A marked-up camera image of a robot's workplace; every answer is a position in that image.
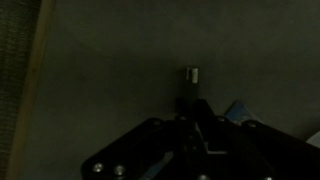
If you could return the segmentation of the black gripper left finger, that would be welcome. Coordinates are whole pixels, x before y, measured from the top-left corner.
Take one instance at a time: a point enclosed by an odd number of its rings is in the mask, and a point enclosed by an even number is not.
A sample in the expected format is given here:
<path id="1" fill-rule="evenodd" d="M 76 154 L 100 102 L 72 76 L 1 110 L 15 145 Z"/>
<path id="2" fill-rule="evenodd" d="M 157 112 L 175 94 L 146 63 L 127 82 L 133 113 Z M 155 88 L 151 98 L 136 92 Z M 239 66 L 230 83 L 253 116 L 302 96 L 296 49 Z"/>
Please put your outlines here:
<path id="1" fill-rule="evenodd" d="M 177 98 L 175 101 L 176 118 L 178 120 L 190 120 L 192 118 L 192 102 L 191 98 Z"/>

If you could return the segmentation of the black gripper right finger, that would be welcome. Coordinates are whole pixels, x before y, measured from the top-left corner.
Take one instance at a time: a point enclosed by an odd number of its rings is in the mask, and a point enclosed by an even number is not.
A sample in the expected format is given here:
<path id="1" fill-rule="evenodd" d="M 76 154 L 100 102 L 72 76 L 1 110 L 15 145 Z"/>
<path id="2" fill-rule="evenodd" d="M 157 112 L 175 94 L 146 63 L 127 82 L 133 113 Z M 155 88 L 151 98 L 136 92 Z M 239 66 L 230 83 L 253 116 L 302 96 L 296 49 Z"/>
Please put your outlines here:
<path id="1" fill-rule="evenodd" d="M 193 104 L 193 111 L 198 121 L 215 120 L 216 116 L 205 99 L 198 99 Z"/>

